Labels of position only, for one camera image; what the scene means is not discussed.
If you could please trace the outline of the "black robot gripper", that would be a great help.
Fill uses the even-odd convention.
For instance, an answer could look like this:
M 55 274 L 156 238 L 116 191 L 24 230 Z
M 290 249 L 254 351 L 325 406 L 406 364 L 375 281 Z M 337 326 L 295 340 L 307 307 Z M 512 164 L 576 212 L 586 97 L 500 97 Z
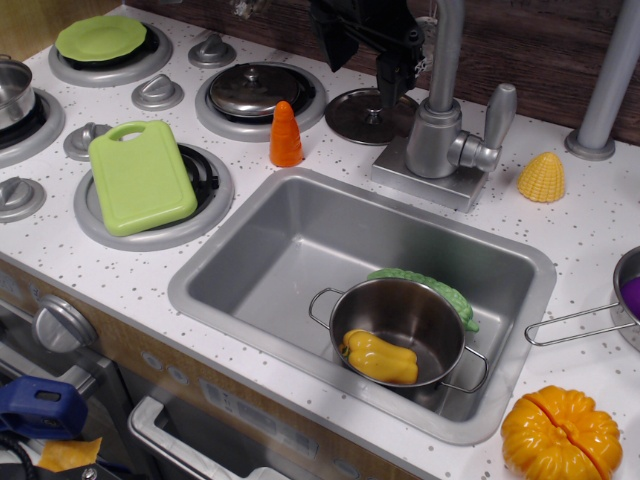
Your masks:
M 415 88 L 424 34 L 405 1 L 312 1 L 309 17 L 332 71 L 341 69 L 362 44 L 378 53 L 376 79 L 384 108 Z

